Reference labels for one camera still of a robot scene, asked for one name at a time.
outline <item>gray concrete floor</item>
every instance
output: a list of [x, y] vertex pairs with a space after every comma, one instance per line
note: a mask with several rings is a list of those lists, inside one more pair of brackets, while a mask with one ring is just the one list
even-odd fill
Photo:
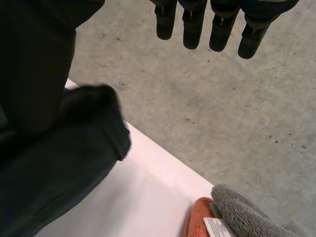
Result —
[[78, 29], [70, 78], [110, 84], [126, 120], [179, 160], [316, 235], [316, 2], [280, 16], [251, 60], [237, 55], [242, 14], [215, 53], [210, 7], [193, 51], [182, 45], [182, 11], [161, 41], [148, 0], [107, 0]]

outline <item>gray towel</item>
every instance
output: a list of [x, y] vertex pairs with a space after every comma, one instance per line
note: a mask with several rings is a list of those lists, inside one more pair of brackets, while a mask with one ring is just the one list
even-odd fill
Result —
[[238, 237], [312, 237], [294, 222], [279, 225], [245, 195], [226, 185], [212, 190], [214, 203]]

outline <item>orange cloth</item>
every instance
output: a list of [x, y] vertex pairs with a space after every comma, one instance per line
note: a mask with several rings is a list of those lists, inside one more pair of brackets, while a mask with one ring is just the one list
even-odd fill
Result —
[[201, 197], [195, 201], [191, 214], [188, 214], [185, 220], [184, 237], [210, 237], [204, 217], [215, 217], [210, 204], [212, 199]]

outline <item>white sheet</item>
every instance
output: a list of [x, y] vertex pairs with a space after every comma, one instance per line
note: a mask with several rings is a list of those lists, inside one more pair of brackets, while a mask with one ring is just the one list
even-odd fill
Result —
[[[75, 86], [70, 80], [66, 87]], [[36, 237], [179, 237], [208, 181], [132, 125], [132, 148], [78, 206]]]

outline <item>tag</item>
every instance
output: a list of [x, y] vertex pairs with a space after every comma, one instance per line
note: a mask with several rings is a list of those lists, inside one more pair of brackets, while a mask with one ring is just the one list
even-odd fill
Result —
[[223, 219], [203, 218], [210, 237], [237, 237]]

